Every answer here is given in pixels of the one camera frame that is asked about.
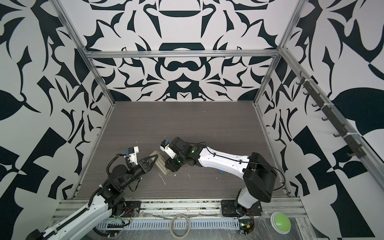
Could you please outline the white remote control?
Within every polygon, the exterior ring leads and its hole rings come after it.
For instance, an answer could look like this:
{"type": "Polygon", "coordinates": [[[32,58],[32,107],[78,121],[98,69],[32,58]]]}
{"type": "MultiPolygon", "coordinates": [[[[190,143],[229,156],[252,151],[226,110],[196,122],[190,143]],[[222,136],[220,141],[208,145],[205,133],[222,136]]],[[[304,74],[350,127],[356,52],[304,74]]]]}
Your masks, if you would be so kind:
{"type": "Polygon", "coordinates": [[[157,159],[156,159],[156,166],[157,168],[164,174],[164,175],[170,175],[172,172],[166,168],[166,161],[164,160],[164,158],[162,157],[162,155],[158,152],[158,151],[153,151],[151,153],[151,156],[154,156],[156,155],[157,156],[157,159]]]}

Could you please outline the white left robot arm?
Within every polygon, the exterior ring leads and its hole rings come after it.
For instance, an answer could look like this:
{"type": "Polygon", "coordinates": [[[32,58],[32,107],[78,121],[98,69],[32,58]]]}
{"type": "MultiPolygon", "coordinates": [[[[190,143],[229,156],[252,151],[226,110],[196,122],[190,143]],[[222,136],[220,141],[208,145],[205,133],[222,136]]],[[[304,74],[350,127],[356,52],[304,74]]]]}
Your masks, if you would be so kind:
{"type": "Polygon", "coordinates": [[[88,203],[45,231],[34,230],[26,239],[80,240],[102,221],[111,216],[120,217],[124,213],[125,189],[139,181],[157,162],[164,161],[161,155],[155,154],[139,160],[134,166],[126,161],[125,165],[117,165],[111,171],[111,165],[120,157],[128,158],[127,155],[117,154],[108,163],[107,179],[92,193],[88,203]]]}

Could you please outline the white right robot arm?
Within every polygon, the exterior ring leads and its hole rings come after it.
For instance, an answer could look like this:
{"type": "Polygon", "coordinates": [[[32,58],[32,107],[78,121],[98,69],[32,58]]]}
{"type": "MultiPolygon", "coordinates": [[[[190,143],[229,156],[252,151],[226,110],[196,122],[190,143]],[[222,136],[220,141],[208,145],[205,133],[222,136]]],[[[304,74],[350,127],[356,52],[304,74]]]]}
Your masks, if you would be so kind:
{"type": "Polygon", "coordinates": [[[221,170],[243,179],[245,187],[238,193],[236,206],[250,209],[258,201],[269,203],[272,199],[277,169],[258,153],[232,155],[216,151],[205,142],[187,143],[179,137],[162,141],[160,149],[169,156],[165,168],[173,173],[189,165],[221,170]]]}

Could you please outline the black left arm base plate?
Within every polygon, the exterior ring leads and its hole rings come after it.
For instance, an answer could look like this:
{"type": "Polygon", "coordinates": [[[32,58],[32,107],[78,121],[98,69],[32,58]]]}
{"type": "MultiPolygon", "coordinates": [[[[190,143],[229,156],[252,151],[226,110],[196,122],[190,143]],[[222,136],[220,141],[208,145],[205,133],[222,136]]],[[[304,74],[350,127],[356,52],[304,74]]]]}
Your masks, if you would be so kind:
{"type": "Polygon", "coordinates": [[[124,201],[119,206],[119,216],[122,218],[131,218],[137,216],[141,212],[141,201],[124,201]]]}

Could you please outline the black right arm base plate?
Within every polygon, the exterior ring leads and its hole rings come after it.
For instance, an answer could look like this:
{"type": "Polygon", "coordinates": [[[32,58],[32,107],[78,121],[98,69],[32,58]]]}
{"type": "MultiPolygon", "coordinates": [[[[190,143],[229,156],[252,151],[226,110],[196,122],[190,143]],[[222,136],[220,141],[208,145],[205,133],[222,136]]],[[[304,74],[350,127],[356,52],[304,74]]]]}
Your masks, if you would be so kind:
{"type": "Polygon", "coordinates": [[[261,216],[263,209],[260,201],[254,203],[250,209],[239,205],[235,200],[221,200],[221,211],[224,217],[261,216]]]}

